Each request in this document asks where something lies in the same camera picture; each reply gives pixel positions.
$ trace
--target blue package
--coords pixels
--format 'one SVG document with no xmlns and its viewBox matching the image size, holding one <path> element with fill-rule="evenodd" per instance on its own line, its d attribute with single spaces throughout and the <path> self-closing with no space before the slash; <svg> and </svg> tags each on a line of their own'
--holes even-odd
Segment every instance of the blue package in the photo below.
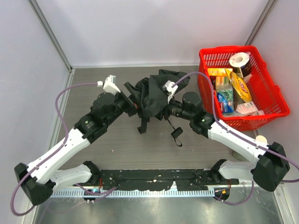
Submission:
<svg viewBox="0 0 299 224">
<path fill-rule="evenodd" d="M 222 113 L 234 112 L 234 93 L 232 89 L 217 91 L 217 99 Z"/>
</svg>

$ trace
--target cable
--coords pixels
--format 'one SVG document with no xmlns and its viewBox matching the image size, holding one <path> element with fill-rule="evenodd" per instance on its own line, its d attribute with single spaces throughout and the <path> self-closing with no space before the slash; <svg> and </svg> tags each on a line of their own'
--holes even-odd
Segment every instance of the cable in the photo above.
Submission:
<svg viewBox="0 0 299 224">
<path fill-rule="evenodd" d="M 55 108 L 56 108 L 56 111 L 57 111 L 57 114 L 62 122 L 62 125 L 64 127 L 64 131 L 65 131 L 65 138 L 64 138 L 64 141 L 62 143 L 62 145 L 57 149 L 55 150 L 51 155 L 49 155 L 47 158 L 45 158 L 44 160 L 42 160 L 40 163 L 38 163 L 32 170 L 30 170 L 21 180 L 20 182 L 17 184 L 17 186 L 15 187 L 14 191 L 13 191 L 13 194 L 11 196 L 11 200 L 10 200 L 10 210 L 11 212 L 15 215 L 15 216 L 24 216 L 28 213 L 30 213 L 33 208 L 35 206 L 32 206 L 28 211 L 26 212 L 23 212 L 23 213 L 18 213 L 16 212 L 15 208 L 14 208 L 14 199 L 15 199 L 15 196 L 16 196 L 16 193 L 18 191 L 18 189 L 20 188 L 20 186 L 24 183 L 24 181 L 36 170 L 38 169 L 42 164 L 44 164 L 47 160 L 49 160 L 52 156 L 54 156 L 56 153 L 58 153 L 62 148 L 63 146 L 66 144 L 67 140 L 68 140 L 68 137 L 69 137 L 69 130 L 68 130 L 68 127 L 66 125 L 66 122 L 64 120 L 64 118 L 62 117 L 62 114 L 60 113 L 59 111 L 59 108 L 58 108 L 58 100 L 59 98 L 68 90 L 70 90 L 71 88 L 74 88 L 74 87 L 79 87 L 79 86 L 89 86 L 89 85 L 98 85 L 98 83 L 84 83 L 84 84 L 77 84 L 77 85 L 72 85 L 64 90 L 62 90 L 56 97 L 56 100 L 55 100 Z"/>
<path fill-rule="evenodd" d="M 180 78 L 180 79 L 179 79 L 179 80 L 178 80 L 172 87 L 174 87 L 175 85 L 177 85 L 178 83 L 180 83 L 182 80 L 184 80 L 185 78 L 187 78 L 187 77 L 189 77 L 190 75 L 193 75 L 193 74 L 201 75 L 202 77 L 204 77 L 204 78 L 208 81 L 208 83 L 209 83 L 209 85 L 210 85 L 210 88 L 211 88 L 213 116 L 214 116 L 215 122 L 216 122 L 220 127 L 222 127 L 222 128 L 223 128 L 224 130 L 226 130 L 227 132 L 233 134 L 234 136 L 238 137 L 239 139 L 241 139 L 241 140 L 243 140 L 243 141 L 245 141 L 245 142 L 247 142 L 247 143 L 253 145 L 254 147 L 257 147 L 257 148 L 259 148 L 259 149 L 261 149 L 261 150 L 264 150 L 264 151 L 266 151 L 266 152 L 268 152 L 268 153 L 271 153 L 271 154 L 273 154 L 273 155 L 275 155 L 275 156 L 278 156 L 278 157 L 281 158 L 281 159 L 286 160 L 287 162 L 289 162 L 290 164 L 292 164 L 292 165 L 299 171 L 299 165 L 298 165 L 295 161 L 293 161 L 292 159 L 289 159 L 289 158 L 287 158 L 287 157 L 285 157 L 285 156 L 283 156 L 283 155 L 281 155 L 281 154 L 278 154 L 278 153 L 276 153 L 276 152 L 273 152 L 272 150 L 269 150 L 269 149 L 267 149 L 267 148 L 265 148 L 265 147 L 258 146 L 256 143 L 251 142 L 250 140 L 248 140 L 248 139 L 246 139 L 246 138 L 244 138 L 244 137 L 238 135 L 237 133 L 235 133 L 235 132 L 229 130 L 227 127 L 225 127 L 223 124 L 221 124 L 221 123 L 219 122 L 219 120 L 218 120 L 217 117 L 216 117 L 216 112 L 215 112 L 215 105 L 214 105 L 214 88 L 213 88 L 213 85 L 212 85 L 211 80 L 210 80 L 204 73 L 199 72 L 199 71 L 191 72 L 191 73 L 189 73 L 189 74 L 183 76 L 182 78 Z M 299 182 L 299 178 L 298 178 L 298 179 L 295 179 L 295 180 L 282 180 L 282 182 L 285 182 L 285 183 L 295 183 L 295 182 Z"/>
<path fill-rule="evenodd" d="M 77 187 L 80 187 L 83 191 L 85 191 L 86 193 L 90 194 L 90 195 L 105 195 L 105 194 L 110 194 L 112 191 L 116 190 L 116 187 L 113 187 L 111 188 L 110 190 L 108 191 L 105 191 L 105 192 L 102 192 L 102 193 L 95 193 L 95 192 L 91 192 L 91 191 L 88 191 L 86 190 L 84 187 L 82 187 L 81 185 L 79 184 L 75 184 Z"/>
<path fill-rule="evenodd" d="M 234 202 L 227 202 L 227 201 L 224 201 L 224 200 L 221 200 L 221 197 L 222 197 L 222 194 L 220 195 L 220 197 L 214 197 L 216 198 L 218 201 L 221 201 L 222 203 L 225 203 L 225 204 L 229 204 L 229 205 L 241 205 L 241 204 L 244 204 L 246 203 L 247 201 L 249 201 L 249 199 L 251 198 L 251 196 L 253 195 L 253 189 L 254 189 L 254 182 L 252 181 L 252 187 L 251 187 L 251 191 L 250 191 L 250 194 L 248 195 L 248 197 L 242 201 L 242 202 L 237 202 L 237 203 L 234 203 Z"/>
<path fill-rule="evenodd" d="M 106 195 L 104 195 L 103 197 L 100 197 L 100 198 L 98 198 L 98 199 L 95 199 L 94 202 L 99 202 L 99 201 L 103 200 L 104 198 L 108 197 L 113 191 L 115 191 L 115 189 L 116 189 L 116 188 L 113 188 L 113 189 L 110 189 L 110 190 L 104 192 L 103 194 L 106 194 Z M 69 209 L 67 209 L 67 210 L 64 210 L 64 211 L 53 211 L 53 210 L 51 210 L 51 209 L 49 209 L 49 208 L 48 208 L 47 210 L 48 210 L 49 212 L 51 212 L 51 213 L 55 213 L 55 214 L 64 214 L 64 213 L 69 212 L 69 211 L 73 210 L 74 208 L 76 208 L 76 207 L 78 207 L 78 206 L 84 204 L 84 203 L 86 203 L 86 201 L 82 201 L 82 202 L 80 202 L 80 203 L 74 205 L 73 207 L 71 207 L 71 208 L 69 208 Z"/>
</svg>

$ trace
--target snack bag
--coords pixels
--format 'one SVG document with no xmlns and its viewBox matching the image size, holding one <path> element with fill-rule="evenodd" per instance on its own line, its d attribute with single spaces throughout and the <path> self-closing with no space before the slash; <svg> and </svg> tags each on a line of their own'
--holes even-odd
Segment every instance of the snack bag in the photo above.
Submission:
<svg viewBox="0 0 299 224">
<path fill-rule="evenodd" d="M 228 69 L 225 69 L 225 72 L 238 96 L 244 100 L 245 103 L 250 102 L 252 100 L 251 94 L 243 79 Z"/>
</svg>

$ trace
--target yellow package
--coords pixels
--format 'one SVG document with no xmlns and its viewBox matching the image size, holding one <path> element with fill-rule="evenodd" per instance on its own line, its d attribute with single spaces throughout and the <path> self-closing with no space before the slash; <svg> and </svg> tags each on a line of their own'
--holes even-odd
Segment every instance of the yellow package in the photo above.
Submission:
<svg viewBox="0 0 299 224">
<path fill-rule="evenodd" d="M 207 72 L 209 76 L 227 76 L 226 75 L 226 69 L 219 69 L 219 68 L 208 68 Z"/>
<path fill-rule="evenodd" d="M 225 72 L 238 96 L 244 100 L 245 103 L 252 101 L 249 89 L 243 79 L 229 69 L 225 69 Z"/>
</svg>

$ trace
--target grocery item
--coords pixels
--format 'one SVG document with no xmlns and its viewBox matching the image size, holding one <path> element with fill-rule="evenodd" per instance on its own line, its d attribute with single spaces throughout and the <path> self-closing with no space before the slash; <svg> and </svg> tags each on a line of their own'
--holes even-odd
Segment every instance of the grocery item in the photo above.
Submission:
<svg viewBox="0 0 299 224">
<path fill-rule="evenodd" d="M 239 104 L 237 106 L 236 111 L 238 113 L 242 114 L 243 116 L 248 116 L 248 115 L 251 115 L 251 114 L 254 114 L 255 112 L 257 112 L 258 108 L 252 101 L 250 101 L 247 103 Z"/>
<path fill-rule="evenodd" d="M 252 116 L 258 116 L 258 115 L 265 115 L 265 113 L 263 110 L 261 110 L 261 111 L 257 111 L 254 114 L 252 114 Z"/>
<path fill-rule="evenodd" d="M 234 89 L 227 76 L 217 76 L 215 80 L 217 99 L 222 113 L 234 112 Z"/>
<path fill-rule="evenodd" d="M 243 117 L 244 115 L 235 111 L 233 113 L 227 113 L 227 114 L 223 114 L 224 117 L 226 118 L 230 118 L 230 117 Z"/>
<path fill-rule="evenodd" d="M 239 78 L 233 71 L 225 70 L 236 94 L 244 100 L 245 103 L 250 102 L 252 100 L 251 94 L 249 92 L 249 89 L 247 85 L 244 83 L 244 81 Z"/>
<path fill-rule="evenodd" d="M 216 77 L 216 82 L 215 82 L 215 88 L 216 90 L 222 90 L 222 89 L 226 89 L 226 87 L 231 86 L 229 85 L 229 79 L 228 77 L 225 76 L 217 76 Z"/>
<path fill-rule="evenodd" d="M 247 53 L 234 54 L 230 57 L 229 64 L 233 67 L 233 72 L 240 78 L 244 78 L 251 73 L 251 63 Z"/>
<path fill-rule="evenodd" d="M 225 68 L 208 68 L 207 72 L 209 76 L 227 76 L 225 72 Z"/>
<path fill-rule="evenodd" d="M 244 80 L 244 83 L 248 83 L 249 82 L 249 80 L 250 80 L 250 78 L 252 77 L 252 75 L 251 74 L 249 74 L 249 75 L 247 75 L 246 77 L 244 77 L 243 78 L 243 80 Z"/>
</svg>

